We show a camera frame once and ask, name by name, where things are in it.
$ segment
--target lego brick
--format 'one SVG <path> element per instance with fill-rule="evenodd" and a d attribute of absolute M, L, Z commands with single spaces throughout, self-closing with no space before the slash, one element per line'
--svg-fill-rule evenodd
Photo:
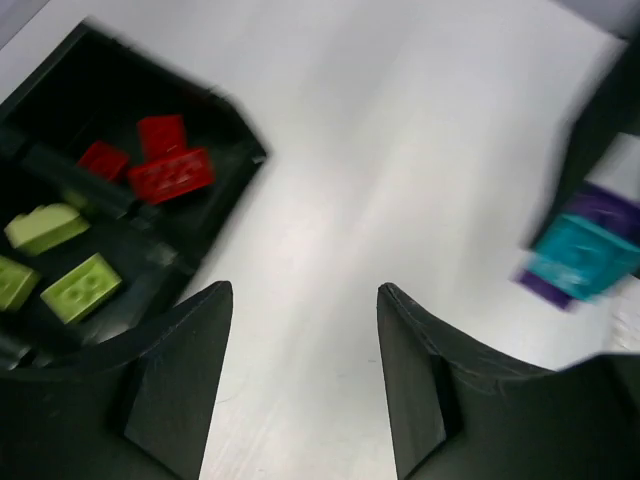
<path fill-rule="evenodd" d="M 37 207 L 28 215 L 18 215 L 4 229 L 13 248 L 39 255 L 70 240 L 89 228 L 80 214 L 63 203 Z"/>
<path fill-rule="evenodd" d="M 640 231 L 640 208 L 598 185 L 585 182 L 564 211 L 580 217 L 631 243 Z"/>
<path fill-rule="evenodd" d="M 640 265 L 640 248 L 582 217 L 562 215 L 528 270 L 579 300 L 597 295 Z"/>
<path fill-rule="evenodd" d="M 209 155 L 204 148 L 132 168 L 128 177 L 136 195 L 152 205 L 206 187 L 214 181 Z"/>
<path fill-rule="evenodd" d="M 78 165 L 110 182 L 117 182 L 122 178 L 127 163 L 129 154 L 98 140 L 89 147 Z"/>
<path fill-rule="evenodd" d="M 517 281 L 533 293 L 540 295 L 549 303 L 558 307 L 560 310 L 568 310 L 575 300 L 571 295 L 563 292 L 550 283 L 545 282 L 540 277 L 527 270 L 521 274 Z"/>
<path fill-rule="evenodd" d="M 39 279 L 30 268 L 0 256 L 0 311 L 19 310 Z"/>
<path fill-rule="evenodd" d="M 147 161 L 187 150 L 182 115 L 146 117 L 138 122 L 138 133 Z"/>
<path fill-rule="evenodd" d="M 121 282 L 102 256 L 95 254 L 40 297 L 64 323 L 79 322 L 111 297 Z"/>

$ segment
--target white surface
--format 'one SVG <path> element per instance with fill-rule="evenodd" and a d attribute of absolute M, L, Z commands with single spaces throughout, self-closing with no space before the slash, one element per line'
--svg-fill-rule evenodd
<path fill-rule="evenodd" d="M 577 92 L 617 48 L 540 0 L 52 0 L 0 99 L 85 15 L 242 99 L 273 147 L 192 286 L 234 319 L 203 479 L 395 478 L 378 285 L 523 360 L 608 338 L 510 282 Z"/>
<path fill-rule="evenodd" d="M 629 278 L 612 302 L 608 350 L 640 353 L 640 281 Z"/>

